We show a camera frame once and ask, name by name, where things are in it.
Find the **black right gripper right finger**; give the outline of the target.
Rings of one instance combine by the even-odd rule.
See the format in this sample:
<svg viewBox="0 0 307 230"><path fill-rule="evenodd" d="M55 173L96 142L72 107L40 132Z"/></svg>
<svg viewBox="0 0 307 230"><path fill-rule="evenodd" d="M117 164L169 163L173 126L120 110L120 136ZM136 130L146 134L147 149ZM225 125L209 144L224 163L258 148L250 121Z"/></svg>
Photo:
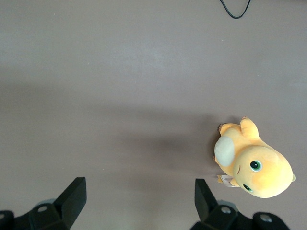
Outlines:
<svg viewBox="0 0 307 230"><path fill-rule="evenodd" d="M216 200L204 179L195 180L194 203L200 221L193 230L288 230L285 222L272 213L256 212L244 216L235 204Z"/></svg>

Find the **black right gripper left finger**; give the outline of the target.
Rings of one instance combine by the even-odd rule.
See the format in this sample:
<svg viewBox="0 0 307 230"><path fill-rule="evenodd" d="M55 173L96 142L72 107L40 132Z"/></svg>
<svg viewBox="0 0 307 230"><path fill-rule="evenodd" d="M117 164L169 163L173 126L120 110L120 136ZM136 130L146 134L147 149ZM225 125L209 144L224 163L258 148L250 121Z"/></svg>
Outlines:
<svg viewBox="0 0 307 230"><path fill-rule="evenodd" d="M2 230L69 230L87 200L86 179L75 178L52 201L41 202L27 213L15 217L10 210L0 212Z"/></svg>

